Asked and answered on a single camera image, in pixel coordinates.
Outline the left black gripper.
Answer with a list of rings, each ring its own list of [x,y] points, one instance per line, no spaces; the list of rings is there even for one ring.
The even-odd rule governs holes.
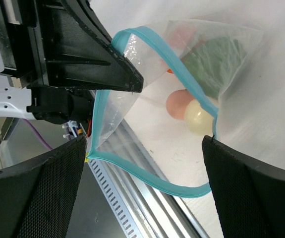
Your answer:
[[[141,92],[88,0],[0,0],[0,117],[89,122],[91,90]]]

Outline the peach toy egg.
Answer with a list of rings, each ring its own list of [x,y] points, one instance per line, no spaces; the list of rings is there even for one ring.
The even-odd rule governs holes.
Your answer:
[[[186,90],[176,90],[172,92],[166,100],[166,110],[168,114],[177,120],[184,120],[186,107],[194,97]]]

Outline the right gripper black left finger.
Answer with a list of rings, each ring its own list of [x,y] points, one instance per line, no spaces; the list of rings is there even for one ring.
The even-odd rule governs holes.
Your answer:
[[[85,137],[0,170],[0,238],[64,238],[84,167]]]

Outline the white toy onion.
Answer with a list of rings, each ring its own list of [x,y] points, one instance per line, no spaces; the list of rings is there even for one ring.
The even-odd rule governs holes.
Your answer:
[[[213,134],[213,117],[193,99],[186,107],[184,120],[187,128],[197,135]]]

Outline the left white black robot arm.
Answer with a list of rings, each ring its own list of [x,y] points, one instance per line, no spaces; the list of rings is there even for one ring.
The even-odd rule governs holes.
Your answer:
[[[0,0],[0,54],[0,117],[87,122],[93,90],[143,88],[87,0]]]

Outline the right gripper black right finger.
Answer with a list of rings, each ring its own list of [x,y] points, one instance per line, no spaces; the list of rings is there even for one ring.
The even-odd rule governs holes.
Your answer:
[[[202,150],[224,237],[285,238],[285,170],[207,135]]]

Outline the green toy bell pepper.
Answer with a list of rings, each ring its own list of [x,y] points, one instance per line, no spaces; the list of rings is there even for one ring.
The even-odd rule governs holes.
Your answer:
[[[246,55],[239,40],[219,37],[194,47],[181,61],[205,95],[216,100],[233,80]]]

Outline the clear zip bag blue zipper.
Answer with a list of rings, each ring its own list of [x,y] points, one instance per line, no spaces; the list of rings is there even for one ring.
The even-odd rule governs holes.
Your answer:
[[[202,139],[216,136],[220,98],[262,38],[252,26],[200,19],[118,31],[112,46],[143,76],[143,88],[96,93],[87,159],[173,196],[209,193]]]

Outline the orange toy pumpkin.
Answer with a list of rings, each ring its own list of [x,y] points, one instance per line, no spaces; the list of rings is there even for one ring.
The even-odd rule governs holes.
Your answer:
[[[180,60],[206,42],[193,25],[181,24],[168,32],[165,42]]]

